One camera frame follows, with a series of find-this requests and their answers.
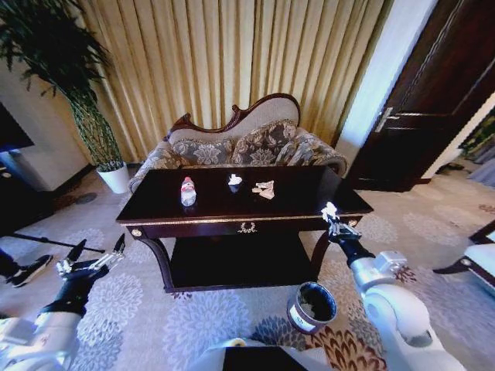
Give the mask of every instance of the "floral sofa cushion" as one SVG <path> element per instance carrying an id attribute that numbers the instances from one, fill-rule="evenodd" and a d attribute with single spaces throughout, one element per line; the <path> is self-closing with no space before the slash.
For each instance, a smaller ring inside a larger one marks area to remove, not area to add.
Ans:
<path id="1" fill-rule="evenodd" d="M 146 173 L 153 168 L 178 168 L 186 163 L 173 150 L 170 143 L 161 141 L 156 148 L 150 152 L 145 163 L 139 168 L 136 175 L 129 181 L 129 189 L 134 192 Z"/>
<path id="2" fill-rule="evenodd" d="M 292 120 L 272 121 L 254 129 L 237 142 L 232 162 L 253 166 L 275 164 L 282 148 L 295 136 L 297 127 Z"/>
<path id="3" fill-rule="evenodd" d="M 329 165 L 338 176 L 344 175 L 347 169 L 347 160 L 343 155 L 302 128 L 299 128 L 294 139 L 281 149 L 275 164 L 287 166 Z"/>
<path id="4" fill-rule="evenodd" d="M 173 145 L 173 151 L 185 162 L 184 165 L 227 164 L 232 156 L 232 139 L 200 141 L 182 139 Z"/>

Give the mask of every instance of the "floor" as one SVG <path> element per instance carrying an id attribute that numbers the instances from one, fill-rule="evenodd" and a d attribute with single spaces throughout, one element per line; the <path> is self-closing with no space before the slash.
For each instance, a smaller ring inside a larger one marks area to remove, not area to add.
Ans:
<path id="1" fill-rule="evenodd" d="M 426 303 L 444 346 L 467 369 L 492 370 L 495 298 L 469 273 L 432 273 L 460 257 L 467 237 L 495 217 L 495 191 L 465 177 L 464 171 L 436 175 L 430 184 L 406 193 L 362 191 L 375 212 L 358 229 L 373 252 L 399 250 L 408 257 L 411 268 L 398 278 Z M 110 249 L 122 233 L 114 220 L 128 197 L 111 193 L 91 173 L 59 200 L 55 215 L 22 231 L 70 243 L 87 238 L 89 247 Z M 321 233 L 301 233 L 308 254 Z M 386 369 L 380 340 L 364 317 L 338 246 L 330 246 L 319 276 L 336 296 L 337 318 L 317 335 L 305 336 L 291 328 L 285 315 L 294 287 L 165 294 L 151 252 L 130 235 L 126 240 L 127 258 L 91 293 L 79 328 L 75 370 L 186 369 L 209 346 L 236 336 L 297 349 L 323 347 L 334 369 Z M 174 239 L 164 243 L 172 253 Z M 8 237 L 0 239 L 0 246 L 21 263 L 67 253 L 63 247 Z M 59 287 L 53 268 L 24 288 L 1 283 L 0 311 L 34 319 Z"/>

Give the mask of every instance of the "white wall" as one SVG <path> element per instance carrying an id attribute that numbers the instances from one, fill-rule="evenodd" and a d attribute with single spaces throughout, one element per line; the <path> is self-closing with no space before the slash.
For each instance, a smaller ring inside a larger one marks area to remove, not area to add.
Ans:
<path id="1" fill-rule="evenodd" d="M 336 144 L 350 163 L 364 145 L 436 1 L 394 1 Z"/>
<path id="2" fill-rule="evenodd" d="M 41 97 L 44 83 L 36 79 L 27 91 L 19 81 L 21 72 L 19 64 L 10 73 L 5 61 L 0 63 L 0 100 L 35 144 L 13 155 L 26 181 L 35 189 L 53 191 L 88 161 L 71 134 L 73 119 L 64 98 Z M 5 154 L 2 158 L 12 160 Z"/>
<path id="3" fill-rule="evenodd" d="M 483 106 L 471 117 L 464 128 L 457 134 L 457 136 L 450 142 L 447 148 L 440 154 L 440 156 L 433 162 L 433 165 L 422 176 L 423 179 L 430 179 L 439 168 L 448 164 L 460 155 L 458 147 L 463 141 L 471 134 L 476 126 L 488 115 L 488 113 L 495 107 L 495 92 L 490 95 Z"/>

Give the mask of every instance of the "curtain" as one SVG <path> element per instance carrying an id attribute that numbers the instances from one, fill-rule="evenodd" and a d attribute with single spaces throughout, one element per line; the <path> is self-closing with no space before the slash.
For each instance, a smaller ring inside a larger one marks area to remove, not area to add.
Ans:
<path id="1" fill-rule="evenodd" d="M 339 123 L 386 0 L 84 0 L 112 65 L 95 87 L 126 161 L 186 112 L 204 128 L 275 93 L 324 141 Z"/>

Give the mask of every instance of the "dark wooden table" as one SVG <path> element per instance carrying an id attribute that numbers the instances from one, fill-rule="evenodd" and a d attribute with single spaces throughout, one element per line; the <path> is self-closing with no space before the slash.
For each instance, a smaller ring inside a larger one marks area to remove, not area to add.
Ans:
<path id="1" fill-rule="evenodd" d="M 243 179 L 236 192 L 227 184 L 231 173 Z M 180 202 L 186 176 L 197 193 L 190 207 Z M 273 199 L 251 191 L 270 180 Z M 117 222 L 151 248 L 166 292 L 281 286 L 317 280 L 328 234 L 310 260 L 299 231 L 327 228 L 321 209 L 328 201 L 351 225 L 373 211 L 326 166 L 152 170 Z M 171 260 L 163 237 L 177 237 Z"/>

